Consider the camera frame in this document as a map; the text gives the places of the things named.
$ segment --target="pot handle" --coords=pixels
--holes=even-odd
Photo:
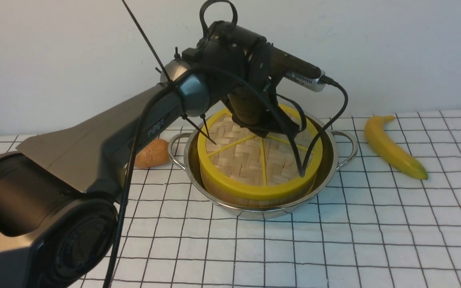
[[[181,138],[187,138],[187,137],[190,137],[192,133],[179,133],[177,135],[174,135],[174,137],[172,137],[172,139],[170,139],[170,141],[168,142],[168,158],[170,158],[170,160],[172,160],[172,162],[174,162],[174,164],[176,164],[177,166],[179,166],[181,169],[183,170],[186,170],[186,167],[184,166],[183,163],[181,163],[181,161],[177,160],[177,158],[175,157],[175,152],[174,152],[174,142],[176,142],[177,140],[181,139]]]
[[[359,143],[357,142],[357,139],[355,139],[355,137],[353,137],[348,132],[332,130],[331,133],[333,135],[339,135],[339,136],[346,137],[351,142],[351,153],[350,153],[350,155],[348,156],[348,158],[344,159],[344,161],[339,162],[337,164],[337,167],[335,167],[335,171],[339,171],[342,167],[348,165],[349,162],[351,162],[353,159],[355,159],[355,157],[357,156],[357,152],[359,151]]]

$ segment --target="grid tablecloth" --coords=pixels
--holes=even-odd
[[[461,287],[461,110],[398,114],[386,125],[426,167],[425,181],[371,151],[366,120],[333,125],[357,137],[357,158],[309,204],[279,218],[236,218],[173,164],[136,169],[112,287]],[[0,153],[26,137],[0,137]],[[351,144],[336,140],[344,159]],[[174,145],[179,159],[182,141]],[[107,264],[72,288],[101,287]]]

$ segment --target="bamboo steamer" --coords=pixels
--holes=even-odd
[[[282,104],[280,108],[300,124],[295,109]],[[207,127],[216,145],[198,137],[200,174],[207,191],[216,197],[239,206],[264,208],[289,203],[310,192],[322,159],[320,139],[311,151],[305,176],[300,177],[285,135],[258,137],[235,124],[228,109],[211,116]],[[302,161],[316,133],[315,126],[307,121],[307,128],[295,138]]]

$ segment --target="metal bowl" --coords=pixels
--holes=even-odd
[[[308,115],[306,116],[318,130],[322,128],[322,122],[315,119],[314,117],[310,117]],[[353,146],[351,149],[351,154],[342,162],[339,162],[337,144],[334,139],[335,135],[348,138]],[[186,137],[188,137],[188,140],[184,148],[183,164],[174,156],[174,151],[172,148],[174,143],[177,142],[180,138]],[[194,130],[192,133],[180,133],[172,137],[168,143],[168,155],[170,159],[177,166],[186,171],[190,181],[200,192],[203,193],[203,195],[210,199],[210,201],[218,206],[221,206],[233,215],[237,215],[238,217],[245,219],[270,219],[291,213],[301,204],[305,204],[306,202],[309,202],[311,199],[313,199],[328,184],[335,172],[355,159],[358,151],[357,140],[351,136],[351,134],[344,131],[326,130],[321,137],[323,143],[323,158],[321,160],[320,167],[318,168],[318,173],[316,175],[315,183],[311,192],[307,193],[306,195],[302,195],[297,200],[280,206],[251,208],[247,206],[238,206],[223,201],[204,188],[204,184],[200,176],[200,162],[197,152],[198,137],[199,132],[196,130]]]

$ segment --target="yellow banana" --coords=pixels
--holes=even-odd
[[[364,135],[366,140],[382,159],[402,173],[415,179],[428,179],[428,172],[417,159],[393,142],[385,133],[386,123],[394,120],[394,116],[372,116],[366,122]]]

